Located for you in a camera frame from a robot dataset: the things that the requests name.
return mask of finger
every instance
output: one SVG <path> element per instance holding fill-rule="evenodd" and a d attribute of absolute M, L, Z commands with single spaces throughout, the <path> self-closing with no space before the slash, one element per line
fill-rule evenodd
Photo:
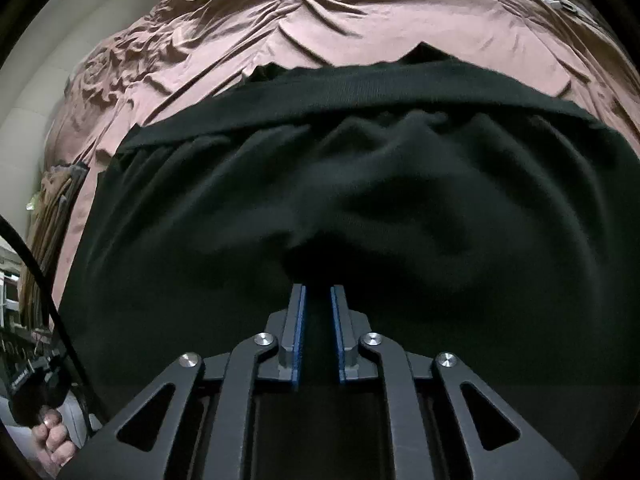
<path fill-rule="evenodd" d="M 76 450 L 78 450 L 76 444 L 67 440 L 56 450 L 54 454 L 51 455 L 51 461 L 62 467 L 76 455 Z"/>
<path fill-rule="evenodd" d="M 31 429 L 31 434 L 33 435 L 33 439 L 37 446 L 44 447 L 44 443 L 47 441 L 49 437 L 49 430 L 44 424 L 39 426 L 35 426 Z"/>
<path fill-rule="evenodd" d="M 62 422 L 62 415 L 58 410 L 49 410 L 43 417 L 44 425 L 51 429 Z"/>
<path fill-rule="evenodd" d="M 59 424 L 51 431 L 47 439 L 47 449 L 51 452 L 57 450 L 60 445 L 69 437 L 69 432 L 64 424 Z"/>
<path fill-rule="evenodd" d="M 47 412 L 50 410 L 51 408 L 47 405 L 41 406 L 40 407 L 40 411 L 38 412 L 38 418 L 40 420 L 44 419 L 44 416 L 47 415 Z"/>
<path fill-rule="evenodd" d="M 44 471 L 53 478 L 58 476 L 60 466 L 51 460 L 51 453 L 49 453 L 49 451 L 42 447 L 36 452 L 36 457 L 38 458 L 38 462 L 40 462 L 44 468 Z"/>

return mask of pink comforter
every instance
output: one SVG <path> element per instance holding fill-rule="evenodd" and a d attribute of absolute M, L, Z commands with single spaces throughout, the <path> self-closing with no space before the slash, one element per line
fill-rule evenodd
<path fill-rule="evenodd" d="M 569 99 L 640 153 L 640 78 L 580 10 L 549 0 L 163 0 L 107 38 L 66 88 L 46 165 L 86 162 L 54 283 L 60 302 L 97 174 L 135 123 L 151 124 L 222 92 L 256 66 L 396 60 L 424 41 Z"/>

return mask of triangular cutout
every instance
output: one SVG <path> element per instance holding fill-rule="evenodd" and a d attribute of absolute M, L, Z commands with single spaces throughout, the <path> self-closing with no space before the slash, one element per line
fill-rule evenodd
<path fill-rule="evenodd" d="M 140 451 L 151 451 L 158 438 L 174 391 L 173 384 L 166 384 L 120 429 L 117 439 Z"/>
<path fill-rule="evenodd" d="M 460 385 L 480 443 L 487 451 L 515 442 L 520 433 L 471 383 Z"/>

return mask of black cable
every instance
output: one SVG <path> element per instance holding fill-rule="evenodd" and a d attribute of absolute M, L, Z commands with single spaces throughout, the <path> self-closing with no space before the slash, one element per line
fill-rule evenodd
<path fill-rule="evenodd" d="M 56 329 L 58 330 L 58 334 L 60 335 L 60 339 L 65 346 L 66 352 L 68 353 L 69 358 L 71 359 L 76 371 L 78 372 L 78 376 L 80 381 L 82 382 L 82 386 L 87 387 L 91 392 L 93 391 L 90 386 L 89 377 L 84 370 L 84 367 L 80 364 L 80 359 L 73 345 L 71 344 L 71 338 L 69 334 L 66 332 L 65 326 L 60 319 L 60 315 L 56 310 L 56 305 L 53 303 L 53 298 L 51 297 L 50 289 L 47 285 L 47 280 L 45 280 L 42 270 L 40 269 L 39 264 L 37 263 L 33 253 L 29 250 L 27 245 L 22 241 L 22 237 L 17 233 L 17 231 L 9 224 L 7 220 L 4 219 L 2 215 L 0 215 L 0 236 L 4 238 L 5 241 L 12 247 L 12 249 L 20 256 L 24 264 L 26 265 L 29 272 L 33 275 L 33 278 L 40 289 L 40 299 L 42 301 L 42 319 L 49 319 L 47 316 L 47 312 L 53 323 L 56 325 Z"/>

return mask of wrinkled fabric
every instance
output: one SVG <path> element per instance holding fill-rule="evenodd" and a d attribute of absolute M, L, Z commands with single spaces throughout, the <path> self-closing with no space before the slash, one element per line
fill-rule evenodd
<path fill-rule="evenodd" d="M 421 41 L 575 102 L 640 152 L 637 72 L 590 19 L 543 0 L 163 0 L 88 56 L 50 131 L 48 166 L 81 160 L 91 167 L 62 248 L 54 300 L 97 175 L 134 124 L 170 117 L 269 62 L 370 64 L 399 59 Z"/>

